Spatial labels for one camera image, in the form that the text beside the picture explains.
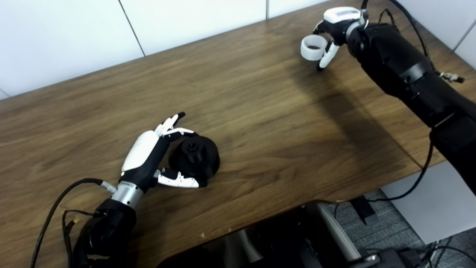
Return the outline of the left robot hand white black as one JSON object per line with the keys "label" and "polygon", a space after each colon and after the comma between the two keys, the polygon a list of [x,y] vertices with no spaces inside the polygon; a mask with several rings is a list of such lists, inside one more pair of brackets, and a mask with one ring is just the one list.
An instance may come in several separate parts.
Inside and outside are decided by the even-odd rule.
{"label": "left robot hand white black", "polygon": [[186,175],[182,171],[166,167],[158,169],[172,142],[182,136],[198,136],[192,130],[176,128],[177,122],[185,115],[185,112],[175,114],[159,124],[156,129],[138,136],[122,165],[120,183],[134,184],[134,187],[143,193],[158,184],[185,188],[208,186],[205,179],[197,176]]}

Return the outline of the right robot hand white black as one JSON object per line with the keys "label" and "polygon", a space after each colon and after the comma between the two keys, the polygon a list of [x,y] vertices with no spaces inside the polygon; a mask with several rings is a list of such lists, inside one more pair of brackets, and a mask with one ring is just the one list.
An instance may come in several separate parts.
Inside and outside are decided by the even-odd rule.
{"label": "right robot hand white black", "polygon": [[351,32],[357,27],[367,27],[369,24],[367,10],[358,10],[355,7],[334,7],[323,14],[323,20],[314,28],[314,35],[329,34],[330,39],[325,47],[324,54],[316,69],[323,71],[338,50],[350,37]]}

